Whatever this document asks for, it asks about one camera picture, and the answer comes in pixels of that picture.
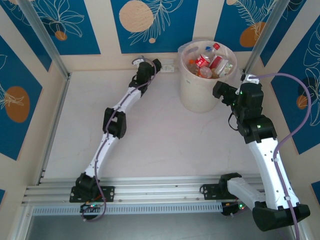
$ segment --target orange circle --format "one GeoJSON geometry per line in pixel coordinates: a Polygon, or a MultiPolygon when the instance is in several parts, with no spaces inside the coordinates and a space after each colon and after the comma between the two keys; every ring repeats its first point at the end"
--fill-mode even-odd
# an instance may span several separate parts
{"type": "Polygon", "coordinates": [[[30,99],[26,90],[20,86],[12,86],[6,91],[4,99],[7,101],[5,111],[9,118],[16,123],[23,123],[30,111],[30,99]]]}
{"type": "Polygon", "coordinates": [[[298,106],[299,109],[305,109],[308,105],[308,99],[306,96],[300,95],[296,99],[296,105],[298,106]]]}
{"type": "Polygon", "coordinates": [[[67,40],[67,34],[65,34],[63,31],[56,31],[54,36],[60,41],[67,40]]]}
{"type": "Polygon", "coordinates": [[[253,47],[258,37],[260,36],[262,29],[265,27],[265,22],[258,22],[253,26],[249,26],[244,30],[240,36],[240,44],[242,47],[251,48],[253,47]]]}
{"type": "Polygon", "coordinates": [[[120,9],[119,19],[121,25],[128,32],[139,33],[151,27],[154,22],[154,15],[144,2],[130,0],[120,9]]]}

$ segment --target white wall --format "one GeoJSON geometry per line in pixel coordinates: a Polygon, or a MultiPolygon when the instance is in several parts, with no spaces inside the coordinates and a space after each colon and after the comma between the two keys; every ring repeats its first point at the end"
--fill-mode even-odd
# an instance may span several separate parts
{"type": "Polygon", "coordinates": [[[18,160],[0,154],[0,189],[5,190],[0,208],[0,239],[4,240],[21,205],[26,186],[35,184],[64,80],[54,65],[49,72],[45,70],[1,7],[0,23],[0,36],[42,85],[42,92],[18,160]]]}
{"type": "MultiPolygon", "coordinates": [[[[101,55],[61,56],[68,70],[115,70],[134,69],[132,60],[138,54],[121,54],[114,14],[110,0],[84,0],[101,55]]],[[[216,35],[220,14],[225,0],[199,0],[193,39],[213,39],[216,35]]],[[[250,51],[236,52],[239,63],[245,64],[250,51]]],[[[176,53],[144,53],[147,58],[176,59],[176,53]]]]}
{"type": "MultiPolygon", "coordinates": [[[[277,73],[319,15],[319,0],[307,0],[266,68],[262,68],[258,62],[254,74],[277,73]]],[[[264,92],[263,112],[271,118],[278,139],[282,140],[290,132],[271,86],[271,80],[272,78],[261,80],[264,92]]],[[[299,155],[293,140],[290,139],[281,148],[280,154],[295,193],[300,202],[307,204],[310,208],[311,215],[306,220],[310,224],[315,239],[319,239],[320,205],[312,190],[311,183],[320,181],[320,145],[299,155]]]]}

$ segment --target bottle cap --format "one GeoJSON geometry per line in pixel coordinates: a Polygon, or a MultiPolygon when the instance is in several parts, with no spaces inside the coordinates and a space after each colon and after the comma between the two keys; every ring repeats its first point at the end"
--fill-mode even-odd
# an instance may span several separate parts
{"type": "Polygon", "coordinates": [[[220,48],[220,45],[218,43],[215,43],[213,44],[213,47],[218,50],[220,48]]]}

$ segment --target plastic bottle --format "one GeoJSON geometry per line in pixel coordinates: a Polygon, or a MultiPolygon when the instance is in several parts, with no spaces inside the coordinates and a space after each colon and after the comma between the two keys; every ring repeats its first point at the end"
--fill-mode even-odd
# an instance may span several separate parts
{"type": "Polygon", "coordinates": [[[198,76],[204,79],[210,79],[212,76],[212,71],[210,68],[204,66],[199,69],[198,76]]]}
{"type": "Polygon", "coordinates": [[[205,50],[196,60],[195,64],[199,67],[207,67],[215,59],[216,52],[220,48],[218,43],[213,44],[213,47],[205,50]]]}
{"type": "Polygon", "coordinates": [[[220,78],[223,78],[225,75],[227,75],[232,68],[233,68],[233,65],[232,65],[230,62],[228,62],[228,63],[224,66],[223,71],[219,74],[220,78]]]}
{"type": "Polygon", "coordinates": [[[219,65],[216,67],[216,69],[215,69],[214,72],[215,72],[218,76],[220,76],[221,73],[225,70],[225,67],[227,66],[228,63],[229,63],[228,59],[223,58],[223,59],[220,61],[219,65]]]}
{"type": "Polygon", "coordinates": [[[210,69],[216,69],[220,64],[221,60],[223,59],[222,56],[215,55],[213,61],[210,63],[210,69]]]}
{"type": "Polygon", "coordinates": [[[199,68],[195,63],[195,60],[190,59],[189,64],[187,65],[187,68],[190,71],[190,73],[197,75],[199,68]]]}

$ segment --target cable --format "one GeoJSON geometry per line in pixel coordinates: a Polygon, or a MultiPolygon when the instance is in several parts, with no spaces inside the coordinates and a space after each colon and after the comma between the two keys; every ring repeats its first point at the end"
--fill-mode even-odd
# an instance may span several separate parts
{"type": "Polygon", "coordinates": [[[204,194],[205,194],[205,191],[201,191],[201,189],[202,189],[202,190],[204,189],[204,186],[203,186],[203,185],[199,188],[199,192],[204,195],[204,194]]]}
{"type": "Polygon", "coordinates": [[[231,117],[232,117],[233,115],[235,115],[235,114],[234,114],[234,112],[232,111],[231,114],[230,114],[230,116],[229,116],[229,118],[228,118],[228,124],[229,124],[229,127],[230,127],[232,130],[238,131],[238,128],[234,128],[234,127],[231,126],[231,124],[230,124],[230,119],[231,119],[231,117]]]}
{"type": "Polygon", "coordinates": [[[109,127],[112,119],[115,117],[117,111],[121,108],[121,106],[124,104],[124,102],[127,100],[127,98],[128,98],[134,91],[138,90],[139,88],[142,88],[142,87],[144,87],[144,86],[146,86],[146,85],[149,85],[149,84],[151,83],[151,81],[155,78],[156,74],[157,74],[157,67],[156,67],[156,65],[154,64],[153,61],[151,61],[151,60],[148,59],[148,58],[145,58],[145,57],[141,56],[141,57],[138,57],[138,58],[134,59],[132,62],[134,62],[134,61],[136,61],[136,60],[144,60],[144,61],[147,61],[147,62],[151,63],[151,64],[153,65],[153,67],[154,67],[154,75],[153,75],[146,83],[141,84],[140,86],[137,86],[135,89],[133,89],[130,93],[128,93],[128,94],[123,98],[123,100],[120,102],[119,106],[113,111],[113,113],[112,113],[109,121],[107,122],[107,124],[106,124],[106,126],[105,126],[106,138],[105,138],[105,140],[103,141],[101,147],[99,148],[99,150],[98,150],[98,152],[97,152],[97,154],[96,154],[95,161],[94,161],[94,178],[95,178],[96,185],[97,185],[97,187],[98,187],[98,189],[99,189],[99,192],[100,192],[100,194],[101,194],[101,197],[102,197],[102,199],[103,199],[103,212],[102,212],[102,214],[100,214],[99,216],[97,216],[97,217],[95,217],[95,218],[93,218],[93,219],[86,219],[86,218],[85,218],[85,213],[86,213],[87,211],[89,211],[88,209],[91,209],[91,208],[92,208],[92,207],[87,207],[85,210],[82,211],[82,214],[81,214],[81,217],[82,217],[83,221],[85,221],[85,222],[95,222],[95,221],[101,219],[101,218],[105,215],[106,209],[107,209],[106,197],[105,197],[105,195],[104,195],[104,192],[102,191],[102,188],[101,188],[101,186],[100,186],[99,179],[98,179],[97,163],[98,163],[98,158],[99,158],[99,155],[100,155],[100,152],[101,152],[102,148],[105,146],[105,144],[106,144],[107,141],[109,140],[108,127],[109,127]]]}
{"type": "MultiPolygon", "coordinates": [[[[282,141],[280,141],[277,144],[277,146],[275,147],[275,149],[273,151],[273,159],[275,160],[275,159],[277,159],[278,151],[282,147],[282,145],[289,138],[291,138],[294,134],[296,134],[303,127],[303,125],[307,122],[307,120],[309,118],[309,115],[310,115],[310,112],[311,112],[311,96],[310,96],[310,92],[309,92],[307,86],[300,79],[298,79],[297,77],[292,76],[290,74],[287,74],[287,73],[271,73],[271,74],[266,74],[266,75],[261,75],[261,76],[251,76],[251,77],[249,77],[249,79],[257,79],[257,78],[258,79],[264,79],[264,78],[273,77],[273,76],[283,76],[283,77],[291,78],[291,79],[295,80],[298,84],[300,84],[302,86],[302,88],[304,89],[305,93],[306,93],[307,105],[308,105],[305,117],[304,117],[303,121],[300,123],[300,125],[293,132],[291,132],[288,136],[286,136],[282,141]]],[[[278,164],[277,161],[274,161],[274,165],[275,165],[276,171],[277,171],[277,173],[279,175],[279,179],[281,181],[281,185],[282,185],[285,197],[288,198],[287,202],[288,202],[288,205],[289,205],[289,208],[290,208],[290,212],[291,212],[291,215],[292,215],[292,219],[293,219],[294,230],[295,230],[295,239],[296,240],[300,240],[297,217],[296,217],[296,214],[295,214],[294,207],[293,207],[293,205],[291,203],[291,200],[289,198],[289,192],[288,192],[284,177],[283,177],[283,175],[281,173],[281,170],[279,168],[279,164],[278,164]]]]}

